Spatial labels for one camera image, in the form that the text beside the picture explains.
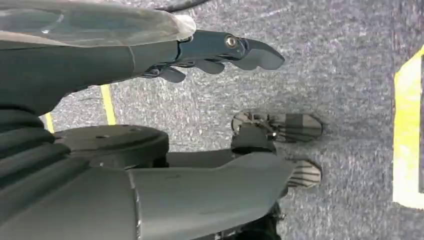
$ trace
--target cable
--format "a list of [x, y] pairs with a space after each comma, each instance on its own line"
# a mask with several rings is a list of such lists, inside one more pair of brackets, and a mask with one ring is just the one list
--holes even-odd
[[208, 1], [210, 1], [210, 0], [186, 0], [183, 3], [159, 7], [159, 8], [155, 8], [155, 9], [160, 10], [160, 11], [165, 11], [165, 12], [168, 12], [168, 13], [175, 13], [175, 12], [180, 12], [180, 11], [184, 11], [184, 10], [187, 10], [187, 9], [194, 8], [198, 5], [206, 3]]

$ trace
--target floor marking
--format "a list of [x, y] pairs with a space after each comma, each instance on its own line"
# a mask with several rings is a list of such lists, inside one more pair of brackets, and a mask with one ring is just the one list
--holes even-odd
[[117, 120], [115, 118], [114, 105], [112, 104], [111, 89], [109, 84], [102, 85], [101, 96], [103, 98], [103, 106], [106, 111], [107, 124], [116, 125]]
[[422, 55], [424, 45], [394, 76], [393, 201], [424, 210], [419, 192]]
[[55, 128], [53, 127], [53, 119], [52, 119], [52, 114], [50, 112], [44, 114], [45, 117], [45, 124], [47, 125], [47, 130], [54, 134], [55, 133]]

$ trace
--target foot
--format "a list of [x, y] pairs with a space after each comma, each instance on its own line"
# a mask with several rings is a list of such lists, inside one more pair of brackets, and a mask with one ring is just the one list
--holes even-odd
[[296, 163], [296, 168], [288, 180], [289, 188], [312, 188], [321, 182], [322, 171], [309, 160], [289, 160]]
[[239, 134], [243, 123], [253, 123], [267, 129], [268, 137], [280, 143], [310, 142], [323, 133], [323, 125], [309, 114], [273, 114], [243, 110], [232, 119], [234, 135]]

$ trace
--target screw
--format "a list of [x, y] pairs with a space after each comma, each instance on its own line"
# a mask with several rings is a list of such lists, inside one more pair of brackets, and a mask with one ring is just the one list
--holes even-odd
[[235, 48], [237, 47], [237, 39], [234, 36], [227, 36], [225, 38], [225, 44], [229, 47], [229, 48]]

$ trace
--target robotic hand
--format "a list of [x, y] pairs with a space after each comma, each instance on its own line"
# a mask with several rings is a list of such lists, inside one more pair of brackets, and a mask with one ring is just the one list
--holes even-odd
[[0, 42], [0, 105], [19, 106], [38, 116], [51, 111], [66, 94], [92, 85], [142, 77], [178, 83], [175, 69], [198, 68], [219, 74], [223, 63], [243, 70], [278, 69], [284, 58], [260, 41], [226, 32], [198, 30], [183, 41], [136, 46], [67, 47]]
[[[269, 136], [291, 128], [272, 122], [269, 115], [244, 114], [242, 121], [233, 121], [230, 155], [224, 161], [208, 157], [209, 162], [221, 160], [220, 165], [160, 168], [135, 162], [153, 155], [153, 162], [166, 162], [164, 132], [116, 126], [109, 138], [93, 145], [69, 132], [53, 136], [37, 117], [66, 94], [92, 85], [134, 77], [181, 82], [185, 76], [175, 67], [209, 74], [221, 73], [224, 63], [243, 70], [278, 69], [284, 58], [265, 43], [198, 30], [183, 41], [136, 46], [0, 46], [0, 239], [276, 240], [276, 222], [264, 216], [276, 213], [275, 204], [289, 185], [308, 187], [321, 180], [314, 165], [277, 156]], [[318, 129], [314, 134], [320, 135], [321, 125], [312, 122]], [[95, 136], [99, 129], [80, 133]], [[78, 149], [103, 154], [77, 154]], [[131, 156], [124, 156], [127, 151]], [[302, 180], [305, 169], [316, 170], [310, 185]], [[222, 234], [239, 226], [240, 234]], [[263, 226], [269, 231], [259, 234]]]

